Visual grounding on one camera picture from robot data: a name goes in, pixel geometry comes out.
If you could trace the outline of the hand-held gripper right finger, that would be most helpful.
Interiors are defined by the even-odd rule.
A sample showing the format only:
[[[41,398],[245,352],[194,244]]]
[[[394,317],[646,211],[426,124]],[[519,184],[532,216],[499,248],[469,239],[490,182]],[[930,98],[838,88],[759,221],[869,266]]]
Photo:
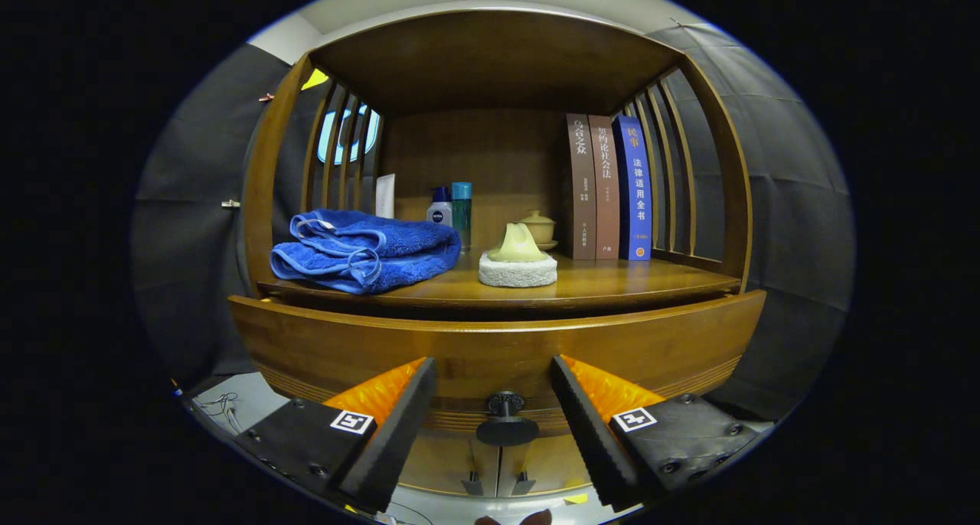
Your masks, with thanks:
[[[556,355],[550,384],[602,504],[652,504],[717,475],[760,432],[695,393],[641,388],[581,359]]]

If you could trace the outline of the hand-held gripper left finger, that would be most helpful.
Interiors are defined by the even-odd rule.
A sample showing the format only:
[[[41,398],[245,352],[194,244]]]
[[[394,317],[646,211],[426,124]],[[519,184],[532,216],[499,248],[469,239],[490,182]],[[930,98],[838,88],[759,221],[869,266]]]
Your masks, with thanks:
[[[325,402],[295,397],[234,444],[319,500],[384,512],[435,390],[435,360],[421,357]]]

